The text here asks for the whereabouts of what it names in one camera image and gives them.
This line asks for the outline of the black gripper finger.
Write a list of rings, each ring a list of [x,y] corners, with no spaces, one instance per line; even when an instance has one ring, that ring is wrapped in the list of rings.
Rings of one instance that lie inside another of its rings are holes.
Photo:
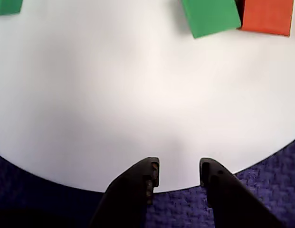
[[[200,160],[200,183],[217,228],[283,228],[241,181],[212,158]]]
[[[147,157],[115,178],[102,196],[90,228],[143,228],[153,190],[159,186],[160,161]]]

